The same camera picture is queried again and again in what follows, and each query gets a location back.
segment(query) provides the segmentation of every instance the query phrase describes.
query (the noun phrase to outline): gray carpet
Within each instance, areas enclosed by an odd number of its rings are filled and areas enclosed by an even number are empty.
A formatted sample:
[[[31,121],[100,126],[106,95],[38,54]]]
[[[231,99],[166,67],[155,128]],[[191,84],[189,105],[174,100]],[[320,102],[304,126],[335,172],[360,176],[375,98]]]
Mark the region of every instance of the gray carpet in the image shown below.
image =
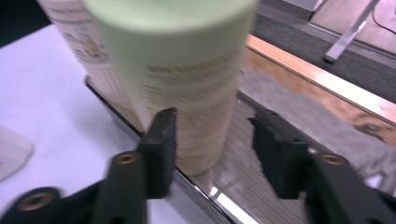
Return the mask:
[[[262,15],[257,16],[252,34],[396,104],[396,70],[389,66],[350,50],[336,63],[325,63],[322,58],[331,43]]]

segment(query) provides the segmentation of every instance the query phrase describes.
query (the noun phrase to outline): white table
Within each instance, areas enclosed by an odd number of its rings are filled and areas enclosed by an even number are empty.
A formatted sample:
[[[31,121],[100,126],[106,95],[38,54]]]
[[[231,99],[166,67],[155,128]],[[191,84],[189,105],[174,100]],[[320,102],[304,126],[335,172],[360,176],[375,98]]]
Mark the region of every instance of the white table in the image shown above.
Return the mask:
[[[0,214],[30,189],[58,187],[63,196],[84,189],[106,175],[109,158],[136,146],[85,76],[53,25],[0,49],[0,124],[35,146],[27,164],[0,182]],[[149,223],[211,223],[176,184],[172,195],[148,201]]]

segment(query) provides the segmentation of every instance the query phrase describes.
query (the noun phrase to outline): white container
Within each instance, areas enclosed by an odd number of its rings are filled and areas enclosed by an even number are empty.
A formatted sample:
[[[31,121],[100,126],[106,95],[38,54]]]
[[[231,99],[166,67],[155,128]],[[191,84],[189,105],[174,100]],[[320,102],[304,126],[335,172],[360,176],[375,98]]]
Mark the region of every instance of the white container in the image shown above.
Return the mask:
[[[147,129],[176,107],[177,166],[220,157],[256,0],[86,0]]]
[[[143,132],[143,127],[134,112],[125,87],[110,61],[106,45],[99,36],[83,2],[81,0],[37,0],[37,3],[62,33],[68,46],[89,74],[95,89],[137,130]]]

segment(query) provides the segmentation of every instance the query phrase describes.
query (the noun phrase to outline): cable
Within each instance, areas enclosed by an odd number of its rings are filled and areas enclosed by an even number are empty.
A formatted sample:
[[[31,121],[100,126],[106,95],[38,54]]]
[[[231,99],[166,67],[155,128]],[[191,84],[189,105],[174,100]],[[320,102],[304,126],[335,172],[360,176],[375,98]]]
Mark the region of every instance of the cable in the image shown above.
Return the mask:
[[[389,28],[386,27],[386,26],[383,26],[383,25],[379,24],[379,23],[376,21],[376,19],[375,19],[375,8],[376,8],[376,7],[374,7],[374,8],[373,8],[373,11],[372,11],[372,18],[373,18],[373,21],[375,22],[375,24],[377,24],[379,27],[382,27],[382,28],[384,28],[384,29],[386,29],[386,30],[392,32],[394,35],[396,35],[396,32],[395,32],[395,31],[389,29]]]

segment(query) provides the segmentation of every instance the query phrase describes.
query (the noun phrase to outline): metal stand leg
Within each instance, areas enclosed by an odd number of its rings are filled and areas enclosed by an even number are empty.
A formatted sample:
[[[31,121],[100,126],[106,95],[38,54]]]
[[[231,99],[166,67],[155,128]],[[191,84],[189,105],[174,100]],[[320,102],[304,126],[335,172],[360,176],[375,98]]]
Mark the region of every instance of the metal stand leg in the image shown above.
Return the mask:
[[[323,60],[327,63],[335,63],[347,46],[352,42],[355,36],[359,33],[361,28],[365,25],[365,19],[374,9],[375,5],[379,0],[372,0],[369,5],[363,10],[355,22],[349,27],[349,29],[341,35],[341,37],[332,45],[332,47],[327,51]]]

